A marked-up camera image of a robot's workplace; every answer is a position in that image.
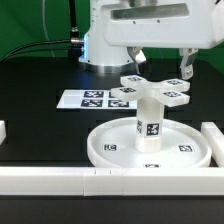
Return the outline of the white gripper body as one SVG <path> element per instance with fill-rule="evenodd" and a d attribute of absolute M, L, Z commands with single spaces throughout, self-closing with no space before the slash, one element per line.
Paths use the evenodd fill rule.
<path fill-rule="evenodd" d="M 210 49 L 224 42 L 224 0 L 156 0 L 131 7 L 103 0 L 105 40 L 114 46 Z"/>

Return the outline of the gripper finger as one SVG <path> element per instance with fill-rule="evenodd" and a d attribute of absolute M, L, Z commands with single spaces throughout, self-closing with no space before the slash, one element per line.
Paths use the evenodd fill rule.
<path fill-rule="evenodd" d="M 193 76 L 193 63 L 198 54 L 195 48 L 181 48 L 179 50 L 182 61 L 180 64 L 181 75 L 184 80 L 188 80 Z"/>
<path fill-rule="evenodd" d="M 137 74 L 140 73 L 139 65 L 146 61 L 146 57 L 141 47 L 128 47 L 128 67 L 130 71 L 135 71 Z"/>

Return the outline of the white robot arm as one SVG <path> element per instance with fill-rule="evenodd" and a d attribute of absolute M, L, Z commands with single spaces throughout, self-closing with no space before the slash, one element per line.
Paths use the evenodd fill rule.
<path fill-rule="evenodd" d="M 136 69 L 144 48 L 177 49 L 182 78 L 200 49 L 224 42 L 224 0 L 90 0 L 80 62 L 102 73 Z"/>

